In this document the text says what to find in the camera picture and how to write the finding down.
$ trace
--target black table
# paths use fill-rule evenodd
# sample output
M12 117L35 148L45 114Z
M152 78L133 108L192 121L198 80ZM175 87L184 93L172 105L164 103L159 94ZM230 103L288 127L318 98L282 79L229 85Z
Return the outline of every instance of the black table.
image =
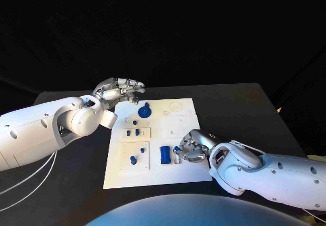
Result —
M44 92L35 104L87 94L92 91ZM267 153L306 157L259 84L148 88L146 93L138 96L141 100L194 98L203 130L221 136L223 140L236 139ZM58 152L48 180L22 203L0 212L2 225L84 225L110 210L139 199L182 193L230 196L293 216L304 214L302 209L266 200L252 191L233 196L216 180L104 190L110 137L112 130L100 126L90 136L74 141ZM22 181L47 159L0 172L0 190ZM2 195L0 209L37 188L50 165L19 188Z

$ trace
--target blue part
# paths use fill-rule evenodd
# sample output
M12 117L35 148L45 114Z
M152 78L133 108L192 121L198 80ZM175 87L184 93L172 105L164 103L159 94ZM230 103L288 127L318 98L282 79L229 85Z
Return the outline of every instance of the blue part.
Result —
M171 164L172 163L171 147L164 146L164 147L161 147L161 150L162 150L162 164Z
M135 158L135 156L130 157L132 160L132 164L135 165L138 163L138 159Z
M146 102L146 103L145 103L145 107L142 107L142 108L139 109L139 116L141 116L142 118L149 118L151 115L152 115L152 109L151 109L149 103Z

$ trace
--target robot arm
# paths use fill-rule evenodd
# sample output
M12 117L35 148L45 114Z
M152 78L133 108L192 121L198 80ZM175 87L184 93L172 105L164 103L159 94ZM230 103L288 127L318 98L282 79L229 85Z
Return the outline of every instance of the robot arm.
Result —
M119 101L139 104L133 92L145 84L110 78L93 94L70 97L14 111L0 117L0 171L24 166L93 134L102 124L113 128L117 115L109 111Z
M273 202L326 210L325 162L278 154L257 157L244 144L223 143L198 129L185 136L177 154L190 162L210 156L210 174L231 194L252 190Z

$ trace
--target gray table surface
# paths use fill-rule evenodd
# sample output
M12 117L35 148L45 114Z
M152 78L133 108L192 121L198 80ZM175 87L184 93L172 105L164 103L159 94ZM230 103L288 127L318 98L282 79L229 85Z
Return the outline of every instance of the gray table surface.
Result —
M44 92L35 105L92 91ZM267 153L306 157L269 97L256 83L146 88L141 100L194 98L203 130L224 141L236 139ZM103 189L112 130L99 127L61 151L48 180L34 195L0 212L2 225L86 225L119 206L164 194L213 194L234 197L217 181ZM21 182L48 158L0 172L0 190ZM19 188L2 195L0 209L21 200L45 178L50 166ZM237 197L291 214L304 210L267 201L252 191Z

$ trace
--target white panel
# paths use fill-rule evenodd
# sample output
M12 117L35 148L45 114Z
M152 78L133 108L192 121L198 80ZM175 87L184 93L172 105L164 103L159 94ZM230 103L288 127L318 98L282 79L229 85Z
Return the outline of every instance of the white panel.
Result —
M122 143L119 155L120 174L135 174L138 172L149 171L149 156L151 145L149 142ZM130 157L135 156L138 163L133 165Z
M182 139L192 129L200 129L198 116L168 116L165 120L165 138Z
M123 142L138 142L138 141L146 141L152 138L152 129L151 127L146 128L129 128L123 129L122 131L122 141Z
M146 102L151 104L152 115L149 118L143 119L139 116L139 109L145 106ZM177 130L178 137L184 137L192 129L200 129L192 99L149 100L141 101L139 105L133 105L130 102L120 102L116 106L116 114L119 118L112 132L104 189L211 181L213 177L210 175L208 161L190 163L181 160L181 164L175 164L174 147L179 145L181 139L165 138L167 117L182 116L192 119L191 124L188 124L187 132L182 129ZM149 142L151 146L149 171L135 172L129 169L128 173L122 173L119 159L122 143L126 143L126 141L123 141L123 134L128 133L129 128L151 128L151 138L145 140ZM171 146L172 164L169 165L162 165L162 146Z

